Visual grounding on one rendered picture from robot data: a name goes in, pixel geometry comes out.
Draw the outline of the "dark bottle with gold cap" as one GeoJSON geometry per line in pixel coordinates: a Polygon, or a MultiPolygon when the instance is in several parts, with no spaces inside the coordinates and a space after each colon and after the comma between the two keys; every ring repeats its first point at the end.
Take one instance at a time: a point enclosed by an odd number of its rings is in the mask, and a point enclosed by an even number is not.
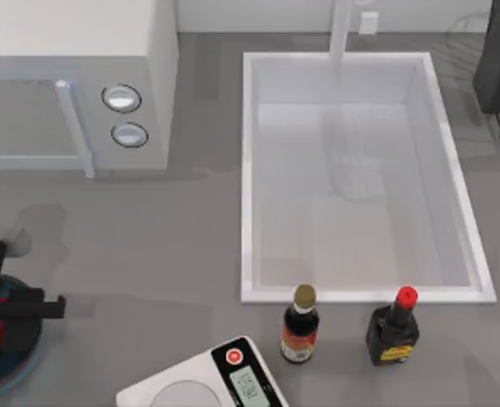
{"type": "Polygon", "coordinates": [[[318,328],[316,292],[312,285],[301,284],[283,315],[280,341],[282,356],[293,364],[308,362],[314,355],[318,328]]]}

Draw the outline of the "small silver microwave knob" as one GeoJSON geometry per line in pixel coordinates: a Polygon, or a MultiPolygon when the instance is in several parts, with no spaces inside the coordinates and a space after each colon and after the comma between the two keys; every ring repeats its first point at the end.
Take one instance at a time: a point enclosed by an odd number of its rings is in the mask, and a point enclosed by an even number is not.
{"type": "Polygon", "coordinates": [[[122,148],[141,148],[147,144],[147,130],[134,122],[126,122],[111,128],[110,136],[122,148]]]}

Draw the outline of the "dark bottle with red cap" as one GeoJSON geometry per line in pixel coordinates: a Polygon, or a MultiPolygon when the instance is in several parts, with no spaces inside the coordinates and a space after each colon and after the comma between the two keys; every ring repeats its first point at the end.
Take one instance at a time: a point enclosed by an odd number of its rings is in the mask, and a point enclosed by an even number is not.
{"type": "Polygon", "coordinates": [[[365,335],[369,358],[374,366],[404,363],[419,340],[419,326],[414,317],[418,292],[401,287],[395,300],[373,310],[365,335]]]}

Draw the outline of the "microwave oven glass door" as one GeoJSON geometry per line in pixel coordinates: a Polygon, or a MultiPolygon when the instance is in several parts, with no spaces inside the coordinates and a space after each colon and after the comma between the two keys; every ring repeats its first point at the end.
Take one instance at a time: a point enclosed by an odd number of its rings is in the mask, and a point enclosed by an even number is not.
{"type": "Polygon", "coordinates": [[[0,80],[0,170],[83,170],[55,81],[0,80]]]}

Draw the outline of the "white sink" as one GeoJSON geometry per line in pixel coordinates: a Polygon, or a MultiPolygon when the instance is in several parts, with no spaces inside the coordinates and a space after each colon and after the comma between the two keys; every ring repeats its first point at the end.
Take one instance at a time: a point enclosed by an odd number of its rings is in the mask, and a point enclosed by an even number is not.
{"type": "Polygon", "coordinates": [[[245,53],[241,300],[497,299],[428,53],[245,53]]]}

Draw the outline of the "tall white tap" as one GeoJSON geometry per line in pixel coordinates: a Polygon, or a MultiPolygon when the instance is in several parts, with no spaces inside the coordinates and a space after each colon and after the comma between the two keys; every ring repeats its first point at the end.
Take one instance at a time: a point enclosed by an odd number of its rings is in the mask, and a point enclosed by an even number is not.
{"type": "Polygon", "coordinates": [[[342,62],[346,50],[347,34],[350,26],[354,0],[334,0],[331,15],[331,36],[329,46],[329,66],[335,103],[341,102],[342,62]]]}

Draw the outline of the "white kitchen scale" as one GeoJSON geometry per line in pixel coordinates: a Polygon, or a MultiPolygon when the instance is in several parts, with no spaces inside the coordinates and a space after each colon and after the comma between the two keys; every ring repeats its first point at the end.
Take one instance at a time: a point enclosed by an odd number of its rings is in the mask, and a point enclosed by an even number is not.
{"type": "Polygon", "coordinates": [[[246,335],[120,390],[115,402],[117,407],[291,407],[246,335]]]}

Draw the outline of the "large silver microwave knob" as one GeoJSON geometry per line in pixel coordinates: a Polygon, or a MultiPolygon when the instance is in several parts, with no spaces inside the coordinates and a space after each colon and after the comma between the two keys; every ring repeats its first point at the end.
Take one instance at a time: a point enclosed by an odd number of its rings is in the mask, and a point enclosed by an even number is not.
{"type": "Polygon", "coordinates": [[[101,99],[108,109],[120,114],[134,112],[142,105],[141,94],[133,86],[126,84],[105,87],[101,92],[101,99]]]}

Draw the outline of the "pale microwave oven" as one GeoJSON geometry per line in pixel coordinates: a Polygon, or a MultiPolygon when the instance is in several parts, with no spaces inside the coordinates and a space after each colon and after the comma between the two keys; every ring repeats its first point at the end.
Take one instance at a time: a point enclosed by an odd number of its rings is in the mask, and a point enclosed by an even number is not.
{"type": "Polygon", "coordinates": [[[96,174],[167,167],[178,58],[173,0],[0,0],[0,80],[70,81],[96,174]],[[138,110],[103,104],[116,84],[141,94],[138,110]],[[113,141],[126,122],[147,130],[146,145],[113,141]]]}

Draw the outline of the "white wall socket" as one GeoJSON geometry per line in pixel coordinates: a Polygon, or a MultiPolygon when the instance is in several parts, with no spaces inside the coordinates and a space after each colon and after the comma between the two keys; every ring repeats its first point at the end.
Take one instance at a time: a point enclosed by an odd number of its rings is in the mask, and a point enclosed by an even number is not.
{"type": "Polygon", "coordinates": [[[363,11],[360,15],[359,35],[375,35],[379,26],[379,13],[375,11],[363,11]]]}

